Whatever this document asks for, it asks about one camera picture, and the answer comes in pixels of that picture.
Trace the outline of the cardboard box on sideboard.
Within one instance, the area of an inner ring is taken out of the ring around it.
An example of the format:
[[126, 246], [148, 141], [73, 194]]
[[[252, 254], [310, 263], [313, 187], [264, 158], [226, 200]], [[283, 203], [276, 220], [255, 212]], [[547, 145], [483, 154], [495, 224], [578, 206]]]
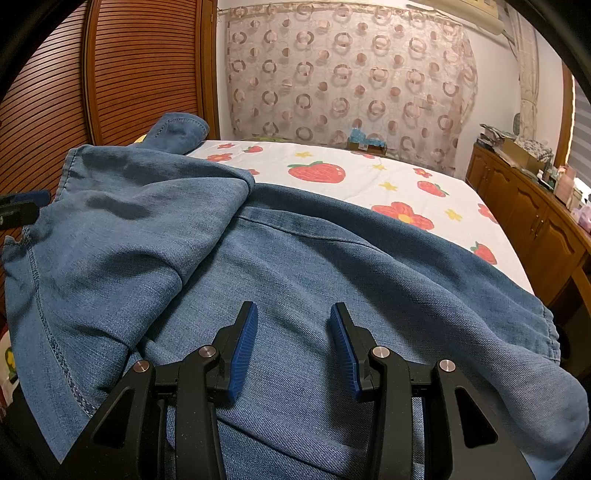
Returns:
[[494, 147], [495, 152], [506, 160], [511, 166], [519, 167], [522, 170], [537, 175], [545, 167], [545, 162], [531, 155], [514, 140], [505, 138], [499, 145]]

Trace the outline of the wooden sideboard cabinet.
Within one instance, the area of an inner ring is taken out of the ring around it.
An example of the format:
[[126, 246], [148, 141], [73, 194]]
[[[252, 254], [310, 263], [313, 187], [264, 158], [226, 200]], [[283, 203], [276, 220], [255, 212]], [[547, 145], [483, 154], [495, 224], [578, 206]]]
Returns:
[[499, 222], [545, 305], [590, 271], [590, 236], [538, 182], [478, 143], [466, 182]]

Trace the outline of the white strawberry print quilt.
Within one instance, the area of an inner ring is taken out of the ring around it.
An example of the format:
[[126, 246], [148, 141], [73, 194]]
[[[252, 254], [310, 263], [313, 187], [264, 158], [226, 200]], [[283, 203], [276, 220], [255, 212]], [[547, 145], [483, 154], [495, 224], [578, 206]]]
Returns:
[[259, 183], [325, 195], [421, 228], [533, 291], [493, 213], [462, 180], [374, 154], [294, 143], [207, 140], [189, 155], [249, 171]]

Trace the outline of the pink circle pattern curtain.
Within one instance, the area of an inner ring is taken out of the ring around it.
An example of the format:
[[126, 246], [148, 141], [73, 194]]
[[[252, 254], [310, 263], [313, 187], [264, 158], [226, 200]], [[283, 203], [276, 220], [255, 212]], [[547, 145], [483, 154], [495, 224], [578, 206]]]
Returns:
[[417, 9], [267, 3], [225, 13], [233, 134], [342, 148], [353, 133], [402, 161], [457, 170], [478, 92], [463, 26]]

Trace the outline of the cardboard box with blue cloth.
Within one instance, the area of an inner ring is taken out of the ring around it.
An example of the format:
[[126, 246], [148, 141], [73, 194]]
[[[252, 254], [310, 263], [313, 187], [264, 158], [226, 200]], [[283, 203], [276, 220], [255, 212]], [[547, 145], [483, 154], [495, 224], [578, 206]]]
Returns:
[[384, 156], [387, 153], [387, 144], [380, 135], [366, 134], [359, 128], [353, 128], [349, 133], [346, 149], [363, 154]]

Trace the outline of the brown louvered wardrobe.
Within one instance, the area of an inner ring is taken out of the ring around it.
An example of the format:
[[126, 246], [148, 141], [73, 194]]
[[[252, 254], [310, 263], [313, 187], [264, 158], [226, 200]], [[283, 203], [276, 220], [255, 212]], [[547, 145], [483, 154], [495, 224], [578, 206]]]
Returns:
[[84, 1], [1, 101], [1, 191], [56, 191], [67, 152], [128, 145], [165, 113], [219, 136], [214, 1]]

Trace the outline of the blue denim jeans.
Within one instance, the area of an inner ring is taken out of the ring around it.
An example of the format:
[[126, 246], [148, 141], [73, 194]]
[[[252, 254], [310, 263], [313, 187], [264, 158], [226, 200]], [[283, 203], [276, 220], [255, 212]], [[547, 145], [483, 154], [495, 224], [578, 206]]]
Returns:
[[7, 240], [6, 310], [28, 406], [57, 459], [140, 359], [167, 364], [256, 303], [245, 387], [219, 414], [231, 479], [361, 479], [369, 405], [332, 305], [404, 359], [453, 360], [549, 479], [589, 423], [550, 311], [472, 252], [248, 170], [139, 146], [70, 151], [55, 200]]

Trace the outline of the grey zebra window blind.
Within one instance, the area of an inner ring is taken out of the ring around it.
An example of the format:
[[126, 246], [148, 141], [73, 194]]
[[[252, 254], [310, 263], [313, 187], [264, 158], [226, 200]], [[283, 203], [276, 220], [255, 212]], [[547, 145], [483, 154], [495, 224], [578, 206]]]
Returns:
[[574, 80], [574, 122], [568, 164], [585, 185], [591, 181], [591, 106], [579, 83]]

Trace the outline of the folded blue denim garment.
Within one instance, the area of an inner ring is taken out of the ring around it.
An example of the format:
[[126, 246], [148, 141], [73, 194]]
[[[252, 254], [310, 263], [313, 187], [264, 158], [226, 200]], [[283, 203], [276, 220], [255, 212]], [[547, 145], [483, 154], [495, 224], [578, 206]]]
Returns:
[[209, 134], [204, 119], [190, 113], [166, 113], [135, 147], [184, 155], [197, 149]]

